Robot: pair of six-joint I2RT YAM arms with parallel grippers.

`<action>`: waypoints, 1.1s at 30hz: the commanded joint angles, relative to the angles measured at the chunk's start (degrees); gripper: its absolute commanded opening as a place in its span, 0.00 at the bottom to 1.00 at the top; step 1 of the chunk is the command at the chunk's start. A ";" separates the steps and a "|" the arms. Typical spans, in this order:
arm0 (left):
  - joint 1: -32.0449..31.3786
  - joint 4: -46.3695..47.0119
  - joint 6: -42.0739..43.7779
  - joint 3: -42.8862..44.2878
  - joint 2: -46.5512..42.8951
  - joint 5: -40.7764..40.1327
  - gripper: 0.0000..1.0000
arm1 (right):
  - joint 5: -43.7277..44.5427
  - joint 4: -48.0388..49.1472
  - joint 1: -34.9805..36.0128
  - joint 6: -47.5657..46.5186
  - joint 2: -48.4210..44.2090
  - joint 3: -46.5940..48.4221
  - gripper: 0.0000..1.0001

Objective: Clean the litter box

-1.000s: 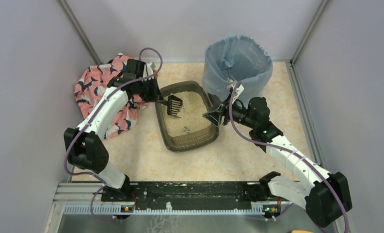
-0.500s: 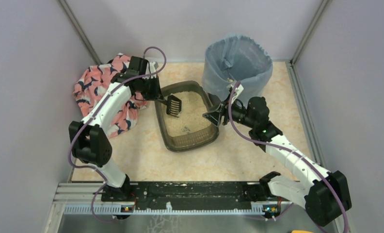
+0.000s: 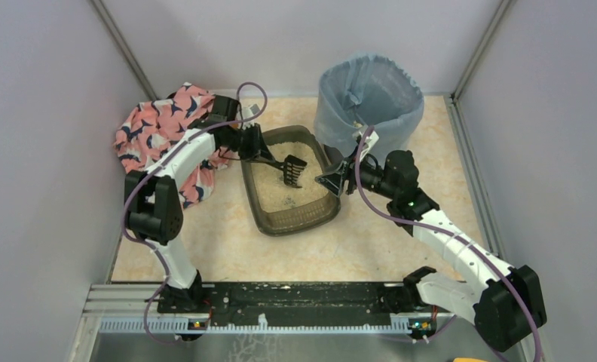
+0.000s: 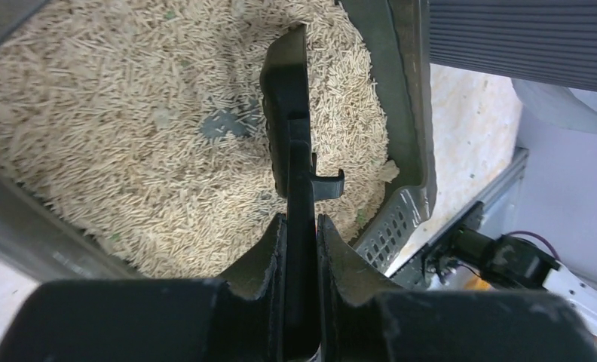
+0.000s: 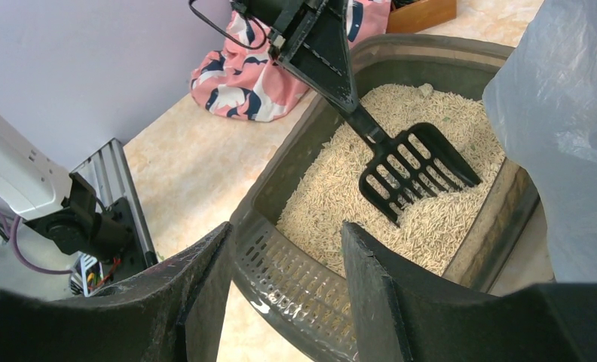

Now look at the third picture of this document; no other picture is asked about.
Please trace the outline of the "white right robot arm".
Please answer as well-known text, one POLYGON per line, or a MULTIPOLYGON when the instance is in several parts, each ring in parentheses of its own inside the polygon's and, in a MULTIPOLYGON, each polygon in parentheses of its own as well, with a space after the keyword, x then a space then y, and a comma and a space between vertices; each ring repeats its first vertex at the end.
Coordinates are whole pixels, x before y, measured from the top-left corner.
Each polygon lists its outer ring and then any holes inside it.
POLYGON ((485 343, 504 352, 532 336, 536 361, 543 357, 539 328, 546 323, 540 279, 527 265, 499 259, 466 236, 418 184, 419 170, 410 151, 392 151, 384 166, 372 155, 344 158, 316 177, 336 196, 374 192, 388 199, 384 218, 426 244, 461 276, 447 278, 421 267, 404 278, 406 300, 413 306, 435 305, 470 322, 485 343))

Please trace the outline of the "black litter scoop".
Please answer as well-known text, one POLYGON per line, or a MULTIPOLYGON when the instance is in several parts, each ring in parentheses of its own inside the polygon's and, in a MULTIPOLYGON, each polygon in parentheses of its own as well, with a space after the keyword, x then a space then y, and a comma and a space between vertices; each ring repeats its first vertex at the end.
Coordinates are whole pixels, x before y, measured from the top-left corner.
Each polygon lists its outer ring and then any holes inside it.
POLYGON ((283 162, 272 161, 268 164, 283 174, 283 184, 294 189, 300 189, 299 178, 307 167, 307 162, 294 155, 287 155, 283 162))

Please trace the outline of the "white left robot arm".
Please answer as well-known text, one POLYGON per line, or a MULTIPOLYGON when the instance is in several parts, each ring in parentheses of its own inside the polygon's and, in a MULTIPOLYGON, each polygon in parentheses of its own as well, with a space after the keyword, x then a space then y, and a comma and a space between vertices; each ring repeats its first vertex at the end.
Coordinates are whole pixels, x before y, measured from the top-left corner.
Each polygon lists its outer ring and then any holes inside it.
POLYGON ((262 132, 254 121, 264 109, 245 117, 240 101, 224 96, 215 97, 210 105, 210 111, 183 128, 180 139, 158 161, 125 176, 121 232, 127 240, 149 248, 161 263, 164 280, 152 299, 166 313, 196 311, 207 303, 203 279, 185 255, 180 237, 182 184, 222 149, 244 154, 248 162, 259 159, 255 144, 262 141, 262 132))

